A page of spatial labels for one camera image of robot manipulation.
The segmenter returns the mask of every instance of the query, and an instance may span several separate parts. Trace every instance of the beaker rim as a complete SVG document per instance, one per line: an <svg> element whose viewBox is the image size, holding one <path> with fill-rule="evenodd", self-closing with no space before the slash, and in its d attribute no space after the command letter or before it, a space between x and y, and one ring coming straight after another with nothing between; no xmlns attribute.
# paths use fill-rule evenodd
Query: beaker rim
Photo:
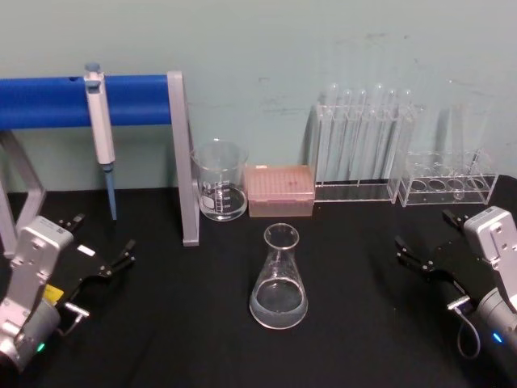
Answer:
<svg viewBox="0 0 517 388"><path fill-rule="evenodd" d="M218 168L218 167L209 167L205 166L202 162L200 162L199 158L196 157L196 154L198 154L201 150L207 149L208 147L214 146L215 144L222 146L231 146L238 152L238 158L237 163L235 163L235 166L228 167L228 168ZM196 147L190 152L190 157L192 161L197 165L198 168L205 171L232 171L237 170L240 167L243 167L246 165L246 161L248 160L249 153L247 150L243 149L242 147L238 146L232 141L226 141L226 140L220 140L220 139L212 139L211 141L204 143L200 145L199 147Z"/></svg>
<svg viewBox="0 0 517 388"><path fill-rule="evenodd" d="M294 242L291 245L278 247L275 244L273 244L270 241L270 239L267 237L267 232L271 232L271 229L278 228L280 226L290 230L291 232L294 232L293 233ZM278 222L276 224L269 225L266 228L266 230L264 230L264 240L266 241L266 244L269 245L273 249L277 249L279 251L288 251L289 249L293 249L298 244L298 242L300 241L300 235L298 234L298 230L296 230L296 228L294 228L293 226L286 224L284 222Z"/></svg>

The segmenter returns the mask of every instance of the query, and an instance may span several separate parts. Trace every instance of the yellow label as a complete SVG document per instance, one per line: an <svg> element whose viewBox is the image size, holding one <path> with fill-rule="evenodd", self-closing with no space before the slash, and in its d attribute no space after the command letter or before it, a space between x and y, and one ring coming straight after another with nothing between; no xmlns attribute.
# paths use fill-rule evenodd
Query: yellow label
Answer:
<svg viewBox="0 0 517 388"><path fill-rule="evenodd" d="M51 285L46 285L45 291L43 292L43 297L55 306L56 303L63 296L63 293L64 293L63 291L61 291L60 289L57 289L56 287L53 287Z"/></svg>

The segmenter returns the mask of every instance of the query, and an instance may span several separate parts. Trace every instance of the blue led light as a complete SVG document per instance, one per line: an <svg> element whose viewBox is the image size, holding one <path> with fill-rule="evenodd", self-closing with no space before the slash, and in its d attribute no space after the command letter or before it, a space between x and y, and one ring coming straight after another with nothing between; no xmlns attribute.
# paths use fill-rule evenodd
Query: blue led light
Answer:
<svg viewBox="0 0 517 388"><path fill-rule="evenodd" d="M492 336L496 341L498 341L500 344L502 344L502 338L499 336L498 333L492 333Z"/></svg>

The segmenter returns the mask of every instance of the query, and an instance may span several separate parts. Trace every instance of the clear liquid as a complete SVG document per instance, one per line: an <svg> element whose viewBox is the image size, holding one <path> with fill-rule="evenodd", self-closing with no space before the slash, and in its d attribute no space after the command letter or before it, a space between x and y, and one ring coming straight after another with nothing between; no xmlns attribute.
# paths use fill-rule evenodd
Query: clear liquid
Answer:
<svg viewBox="0 0 517 388"><path fill-rule="evenodd" d="M246 211L247 205L246 194L231 183L205 189L200 197L201 212L215 221L233 220Z"/></svg>
<svg viewBox="0 0 517 388"><path fill-rule="evenodd" d="M264 281L250 298L254 318L270 329L288 329L307 314L307 298L301 287L287 278Z"/></svg>

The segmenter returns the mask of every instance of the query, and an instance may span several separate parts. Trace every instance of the glass beaker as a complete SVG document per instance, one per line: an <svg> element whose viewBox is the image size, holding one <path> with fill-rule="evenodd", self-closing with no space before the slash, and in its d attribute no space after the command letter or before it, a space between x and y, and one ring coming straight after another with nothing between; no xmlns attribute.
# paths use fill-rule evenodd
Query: glass beaker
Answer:
<svg viewBox="0 0 517 388"><path fill-rule="evenodd" d="M300 323L309 307L294 259L300 237L292 226L274 224L264 239L269 253L251 293L250 311L267 328L288 329Z"/></svg>
<svg viewBox="0 0 517 388"><path fill-rule="evenodd" d="M248 154L230 141L214 139L191 152L201 212L230 221L246 211L244 167Z"/></svg>

